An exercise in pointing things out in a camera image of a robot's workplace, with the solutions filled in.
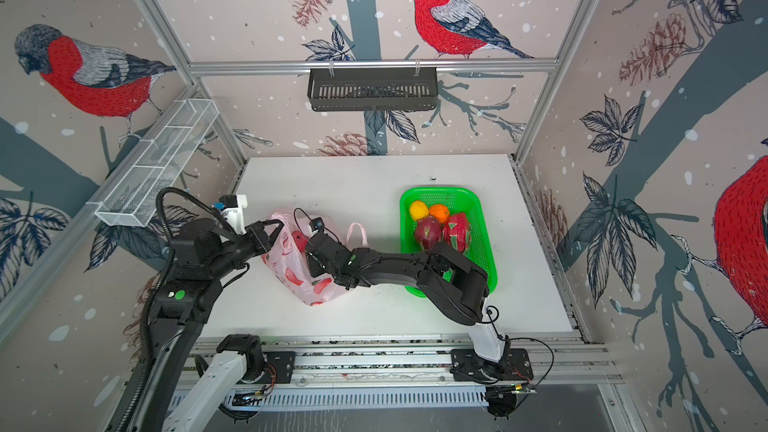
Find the pink plastic bag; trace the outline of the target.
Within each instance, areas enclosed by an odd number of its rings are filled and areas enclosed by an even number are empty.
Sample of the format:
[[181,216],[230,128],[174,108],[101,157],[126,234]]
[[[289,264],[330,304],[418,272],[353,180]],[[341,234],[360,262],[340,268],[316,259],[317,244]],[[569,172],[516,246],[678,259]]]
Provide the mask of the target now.
[[280,209],[270,218],[283,221],[285,226],[274,247],[262,256],[262,260],[285,287],[308,306],[324,304],[345,295],[347,290],[336,285],[329,275],[311,276],[305,252],[300,253],[293,241],[295,231],[310,238],[310,219],[301,216],[297,209]]

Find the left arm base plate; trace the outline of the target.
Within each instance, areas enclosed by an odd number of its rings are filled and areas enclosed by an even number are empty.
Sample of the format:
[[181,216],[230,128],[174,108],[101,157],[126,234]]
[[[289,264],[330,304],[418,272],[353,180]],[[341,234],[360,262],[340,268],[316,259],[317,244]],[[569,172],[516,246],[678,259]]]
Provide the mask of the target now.
[[258,384],[290,384],[295,368],[296,353],[293,351],[266,351],[263,353],[265,369]]

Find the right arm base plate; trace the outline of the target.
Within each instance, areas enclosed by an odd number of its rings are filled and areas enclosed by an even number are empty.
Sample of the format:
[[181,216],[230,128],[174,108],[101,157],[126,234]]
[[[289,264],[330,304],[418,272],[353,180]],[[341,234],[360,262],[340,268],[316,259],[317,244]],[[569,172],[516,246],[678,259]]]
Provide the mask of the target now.
[[532,382],[534,373],[528,351],[513,348],[505,351],[499,362],[480,358],[472,349],[450,352],[450,374],[457,382],[493,385],[496,382]]

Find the red apple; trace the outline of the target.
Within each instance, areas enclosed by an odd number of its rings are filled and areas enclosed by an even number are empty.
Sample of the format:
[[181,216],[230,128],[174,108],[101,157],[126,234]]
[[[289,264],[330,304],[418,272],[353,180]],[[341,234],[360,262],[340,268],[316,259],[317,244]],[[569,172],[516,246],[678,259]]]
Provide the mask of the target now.
[[292,238],[299,252],[304,253],[309,241],[308,237],[301,231],[295,231],[292,233]]

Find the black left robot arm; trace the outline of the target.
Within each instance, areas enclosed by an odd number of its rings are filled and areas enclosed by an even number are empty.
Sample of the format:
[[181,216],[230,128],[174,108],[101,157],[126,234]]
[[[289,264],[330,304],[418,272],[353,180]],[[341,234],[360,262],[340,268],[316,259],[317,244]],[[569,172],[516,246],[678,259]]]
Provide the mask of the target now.
[[[191,201],[209,216],[174,233],[164,206],[169,194]],[[141,312],[141,355],[108,431],[161,429],[184,363],[224,289],[221,280],[235,270],[247,271],[252,258],[274,247],[284,227],[281,220],[268,219],[237,232],[222,209],[175,187],[162,189],[155,205],[170,252]]]

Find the orange tangerine fruit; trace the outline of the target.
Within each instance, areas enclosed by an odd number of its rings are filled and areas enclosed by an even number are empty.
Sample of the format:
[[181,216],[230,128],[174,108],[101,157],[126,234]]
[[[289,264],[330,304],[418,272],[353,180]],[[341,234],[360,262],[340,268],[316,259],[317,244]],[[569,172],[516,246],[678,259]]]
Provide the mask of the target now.
[[443,204],[434,204],[429,207],[429,215],[438,220],[441,224],[445,224],[450,216],[450,209]]

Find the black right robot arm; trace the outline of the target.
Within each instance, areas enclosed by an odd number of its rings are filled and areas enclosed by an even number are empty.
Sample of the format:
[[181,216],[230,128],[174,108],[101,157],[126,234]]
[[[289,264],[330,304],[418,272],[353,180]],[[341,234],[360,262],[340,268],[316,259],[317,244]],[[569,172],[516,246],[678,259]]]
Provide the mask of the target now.
[[499,380],[506,371],[509,346],[488,316],[488,274],[450,245],[438,242],[415,253],[382,253],[349,249],[319,230],[305,253],[312,276],[328,274],[347,290],[382,284],[419,290],[445,317],[469,328],[475,361],[488,380]]

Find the red dragon fruit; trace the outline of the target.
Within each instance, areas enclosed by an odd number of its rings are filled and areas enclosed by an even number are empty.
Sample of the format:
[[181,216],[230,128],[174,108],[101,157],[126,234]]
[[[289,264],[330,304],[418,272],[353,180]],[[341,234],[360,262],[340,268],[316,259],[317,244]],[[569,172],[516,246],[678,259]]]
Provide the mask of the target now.
[[442,241],[448,243],[453,249],[466,255],[472,242],[471,225],[465,212],[451,215],[445,222],[442,230]]

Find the yellow orange fruit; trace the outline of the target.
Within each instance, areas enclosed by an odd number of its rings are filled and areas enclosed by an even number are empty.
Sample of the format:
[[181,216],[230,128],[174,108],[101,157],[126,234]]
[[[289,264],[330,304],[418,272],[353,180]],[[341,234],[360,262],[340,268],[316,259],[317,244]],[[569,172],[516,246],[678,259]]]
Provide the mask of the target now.
[[421,221],[430,215],[429,207],[420,200],[413,201],[408,208],[410,218],[415,221]]

